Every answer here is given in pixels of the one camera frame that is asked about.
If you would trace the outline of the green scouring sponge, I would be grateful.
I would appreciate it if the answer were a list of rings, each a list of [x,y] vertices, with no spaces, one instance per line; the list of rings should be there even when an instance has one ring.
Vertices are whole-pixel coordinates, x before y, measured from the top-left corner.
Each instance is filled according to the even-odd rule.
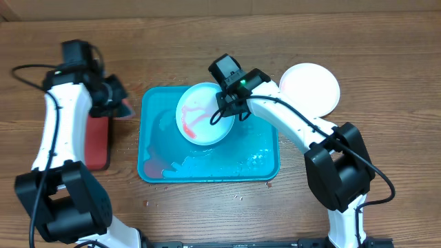
[[[120,106],[116,110],[115,118],[129,119],[135,115],[135,112],[127,99],[121,101]]]

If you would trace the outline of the light blue plate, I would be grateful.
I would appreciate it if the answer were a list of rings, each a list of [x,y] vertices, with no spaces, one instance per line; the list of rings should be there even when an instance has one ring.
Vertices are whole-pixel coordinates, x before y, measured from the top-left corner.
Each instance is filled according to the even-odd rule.
[[[213,145],[227,136],[235,117],[221,117],[215,125],[211,117],[218,110],[216,94],[221,92],[218,84],[204,82],[191,86],[180,98],[176,107],[176,124],[188,141],[196,145]]]

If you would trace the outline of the white plate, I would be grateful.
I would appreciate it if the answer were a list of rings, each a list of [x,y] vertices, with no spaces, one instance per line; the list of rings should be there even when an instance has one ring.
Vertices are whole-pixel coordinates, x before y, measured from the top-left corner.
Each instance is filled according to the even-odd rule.
[[[337,78],[315,63],[300,63],[290,67],[281,77],[279,88],[303,113],[323,117],[337,107],[340,86]]]

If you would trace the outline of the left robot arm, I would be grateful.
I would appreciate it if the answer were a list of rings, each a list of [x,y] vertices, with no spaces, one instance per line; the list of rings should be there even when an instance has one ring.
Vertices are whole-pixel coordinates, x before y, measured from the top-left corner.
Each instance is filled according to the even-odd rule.
[[[120,80],[105,73],[99,49],[62,43],[63,62],[49,65],[39,86],[45,123],[32,169],[16,177],[15,193],[30,217],[29,235],[76,247],[149,247],[136,228],[112,212],[110,198],[86,166],[91,118],[129,118],[134,111]]]

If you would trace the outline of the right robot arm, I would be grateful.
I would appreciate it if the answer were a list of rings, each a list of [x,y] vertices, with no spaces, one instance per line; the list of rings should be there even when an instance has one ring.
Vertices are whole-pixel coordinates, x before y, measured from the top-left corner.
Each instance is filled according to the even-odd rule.
[[[210,123],[234,115],[245,120],[253,114],[282,132],[303,153],[308,186],[328,210],[327,245],[368,247],[362,204],[375,176],[359,130],[351,123],[337,126],[312,116],[270,76],[259,69],[244,71],[228,54],[208,70],[221,88],[216,95],[219,109]]]

